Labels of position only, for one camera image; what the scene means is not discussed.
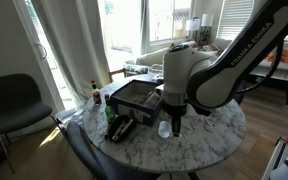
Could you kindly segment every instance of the black box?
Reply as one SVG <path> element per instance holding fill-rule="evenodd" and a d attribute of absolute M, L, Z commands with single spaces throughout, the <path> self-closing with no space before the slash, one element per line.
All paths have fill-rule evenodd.
<path fill-rule="evenodd" d="M 161 110 L 163 100 L 155 92 L 158 84 L 132 80 L 111 95 L 111 104 L 118 115 L 128 115 L 131 119 L 153 126 Z M 154 98 L 154 105 L 145 100 Z"/>

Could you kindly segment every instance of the chair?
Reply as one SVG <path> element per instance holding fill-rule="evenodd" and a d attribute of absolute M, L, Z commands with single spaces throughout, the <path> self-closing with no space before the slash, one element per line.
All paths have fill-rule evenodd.
<path fill-rule="evenodd" d="M 128 168 L 110 159 L 88 139 L 85 131 L 74 121 L 67 126 L 67 139 L 73 151 L 82 163 L 97 179 L 124 180 L 124 179 L 157 179 L 160 174 L 146 173 Z"/>
<path fill-rule="evenodd" d="M 41 95 L 34 79 L 26 74 L 13 74 L 0 77 L 0 146 L 7 162 L 15 173 L 2 140 L 7 133 L 30 126 L 52 116 L 52 108 L 41 101 Z"/>
<path fill-rule="evenodd" d="M 110 77 L 110 82 L 113 82 L 113 75 L 119 74 L 119 73 L 123 73 L 124 77 L 126 78 L 126 70 L 125 70 L 125 68 L 119 69 L 119 70 L 116 70 L 116 71 L 110 71 L 110 72 L 108 72 L 108 75 Z"/>

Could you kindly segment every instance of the bottle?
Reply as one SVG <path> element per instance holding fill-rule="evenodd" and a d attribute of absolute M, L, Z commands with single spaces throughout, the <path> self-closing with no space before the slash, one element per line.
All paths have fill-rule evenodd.
<path fill-rule="evenodd" d="M 92 84 L 92 96 L 96 105 L 102 104 L 100 90 L 96 87 L 96 82 L 94 80 L 91 81 Z"/>
<path fill-rule="evenodd" d="M 107 118 L 108 124 L 112 124 L 112 122 L 115 120 L 115 110 L 111 106 L 111 99 L 110 95 L 105 94 L 105 102 L 106 102 L 106 107 L 105 107 L 105 114 Z"/>

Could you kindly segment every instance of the wooden floor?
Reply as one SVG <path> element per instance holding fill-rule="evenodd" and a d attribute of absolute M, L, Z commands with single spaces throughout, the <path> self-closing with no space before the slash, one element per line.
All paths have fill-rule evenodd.
<path fill-rule="evenodd" d="M 247 133 L 240 148 L 225 161 L 197 172 L 200 179 L 260 179 L 279 136 L 288 137 L 288 108 L 285 94 L 270 88 L 246 94 L 241 105 L 247 119 Z M 52 141 L 40 144 L 51 133 L 43 131 L 13 143 L 10 158 L 12 174 L 5 162 L 0 165 L 0 180 L 84 180 L 92 175 L 80 163 L 59 133 Z M 161 180 L 168 179 L 163 175 Z M 188 179 L 175 174 L 173 179 Z"/>

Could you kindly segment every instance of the round table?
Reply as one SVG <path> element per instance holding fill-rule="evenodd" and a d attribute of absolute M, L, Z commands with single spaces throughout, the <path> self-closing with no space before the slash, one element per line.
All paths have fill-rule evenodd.
<path fill-rule="evenodd" d="M 100 90 L 101 95 L 112 94 L 127 82 L 113 82 Z M 182 117 L 182 137 L 163 139 L 158 135 L 160 121 L 171 121 L 161 110 L 153 127 L 138 123 L 126 139 L 114 143 L 104 137 L 105 106 L 105 103 L 94 105 L 92 99 L 85 106 L 83 122 L 89 139 L 107 156 L 146 172 L 192 172 L 214 165 L 236 151 L 246 131 L 245 116 L 232 100 L 209 117 L 196 114 L 188 105 L 187 114 Z"/>

